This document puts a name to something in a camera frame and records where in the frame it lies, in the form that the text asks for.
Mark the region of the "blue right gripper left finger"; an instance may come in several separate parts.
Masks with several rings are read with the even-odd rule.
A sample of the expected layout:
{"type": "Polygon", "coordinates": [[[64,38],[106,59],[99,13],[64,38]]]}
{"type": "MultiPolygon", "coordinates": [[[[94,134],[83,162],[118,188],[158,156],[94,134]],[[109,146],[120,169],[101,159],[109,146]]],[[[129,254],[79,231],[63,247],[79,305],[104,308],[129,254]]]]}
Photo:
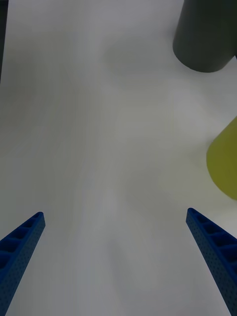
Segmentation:
{"type": "Polygon", "coordinates": [[[38,212],[0,241],[0,315],[4,316],[45,228],[38,212]]]}

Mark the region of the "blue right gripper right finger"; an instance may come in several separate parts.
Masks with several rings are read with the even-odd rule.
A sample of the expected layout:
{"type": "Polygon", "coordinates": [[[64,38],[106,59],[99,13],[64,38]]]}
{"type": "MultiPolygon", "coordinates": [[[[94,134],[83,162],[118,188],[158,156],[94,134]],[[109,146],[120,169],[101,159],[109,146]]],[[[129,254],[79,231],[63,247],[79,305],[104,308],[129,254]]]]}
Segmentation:
{"type": "Polygon", "coordinates": [[[188,208],[186,223],[232,316],[237,315],[237,239],[188,208]]]}

